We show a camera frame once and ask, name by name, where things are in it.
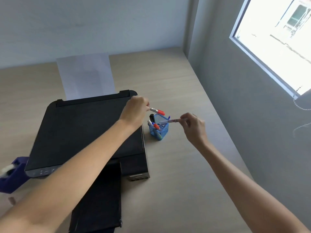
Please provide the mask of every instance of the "hand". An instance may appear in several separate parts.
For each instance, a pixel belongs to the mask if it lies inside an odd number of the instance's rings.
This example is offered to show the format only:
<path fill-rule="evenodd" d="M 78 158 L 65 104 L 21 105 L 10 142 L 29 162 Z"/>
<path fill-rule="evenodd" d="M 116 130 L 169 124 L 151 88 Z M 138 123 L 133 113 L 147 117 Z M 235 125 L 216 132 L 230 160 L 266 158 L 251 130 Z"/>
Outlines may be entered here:
<path fill-rule="evenodd" d="M 133 96 L 126 103 L 119 120 L 124 121 L 134 132 L 142 125 L 145 114 L 149 109 L 149 100 L 147 98 Z"/>
<path fill-rule="evenodd" d="M 187 139 L 195 148 L 198 149 L 202 145 L 209 143 L 204 120 L 199 119 L 194 114 L 186 113 L 181 115 L 178 121 L 183 126 Z"/>

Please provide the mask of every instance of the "window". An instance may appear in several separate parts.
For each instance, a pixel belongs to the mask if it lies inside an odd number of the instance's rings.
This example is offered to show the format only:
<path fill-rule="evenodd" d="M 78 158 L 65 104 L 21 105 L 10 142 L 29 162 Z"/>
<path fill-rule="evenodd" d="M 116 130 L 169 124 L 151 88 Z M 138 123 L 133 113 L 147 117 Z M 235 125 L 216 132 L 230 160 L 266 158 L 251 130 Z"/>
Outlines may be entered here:
<path fill-rule="evenodd" d="M 245 0 L 230 38 L 291 96 L 311 89 L 311 0 Z"/>

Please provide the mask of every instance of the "black printer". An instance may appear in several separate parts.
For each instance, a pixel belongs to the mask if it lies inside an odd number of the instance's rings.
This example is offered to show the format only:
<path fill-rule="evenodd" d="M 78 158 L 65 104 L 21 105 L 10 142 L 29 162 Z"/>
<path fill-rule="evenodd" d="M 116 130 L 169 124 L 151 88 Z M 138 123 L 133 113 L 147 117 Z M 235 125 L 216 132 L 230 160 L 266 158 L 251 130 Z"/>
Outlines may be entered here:
<path fill-rule="evenodd" d="M 107 131 L 135 91 L 52 102 L 46 109 L 25 172 L 47 176 Z M 72 212 L 69 232 L 106 232 L 122 225 L 121 176 L 149 178 L 142 127 L 115 152 Z"/>

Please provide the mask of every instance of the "blue basket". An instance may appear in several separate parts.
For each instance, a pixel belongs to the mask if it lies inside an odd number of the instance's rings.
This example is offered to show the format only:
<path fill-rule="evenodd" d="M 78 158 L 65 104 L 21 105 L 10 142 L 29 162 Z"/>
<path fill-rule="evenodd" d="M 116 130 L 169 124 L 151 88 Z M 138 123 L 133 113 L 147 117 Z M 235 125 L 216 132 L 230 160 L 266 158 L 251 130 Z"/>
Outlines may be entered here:
<path fill-rule="evenodd" d="M 155 118 L 155 123 L 159 123 L 161 121 L 168 120 L 166 117 L 162 116 L 161 114 L 155 114 L 154 118 Z M 161 141 L 169 131 L 169 124 L 168 123 L 164 126 L 162 131 L 155 129 L 153 126 L 150 126 L 150 125 L 148 125 L 148 126 L 149 126 L 150 134 L 152 136 L 154 136 L 155 138 L 157 138 L 157 140 L 159 140 L 159 141 Z"/>

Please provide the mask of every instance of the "light wood tabletop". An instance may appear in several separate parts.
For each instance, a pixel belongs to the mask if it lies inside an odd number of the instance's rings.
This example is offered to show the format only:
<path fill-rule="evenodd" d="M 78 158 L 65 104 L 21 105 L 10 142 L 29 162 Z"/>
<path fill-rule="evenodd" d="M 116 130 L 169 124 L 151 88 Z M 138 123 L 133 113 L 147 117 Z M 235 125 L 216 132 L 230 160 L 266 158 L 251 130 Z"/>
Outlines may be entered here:
<path fill-rule="evenodd" d="M 180 48 L 111 55 L 116 92 L 134 90 L 150 106 L 178 118 L 191 112 L 206 122 L 210 141 L 250 176 L 187 58 Z M 0 70 L 0 163 L 28 156 L 46 107 L 66 99 L 55 62 Z M 162 141 L 143 129 L 150 178 L 122 180 L 122 228 L 115 232 L 250 232 L 212 169 L 170 124 Z M 11 195 L 0 194 L 0 214 L 42 180 L 31 179 Z M 68 232 L 69 217 L 58 232 Z"/>

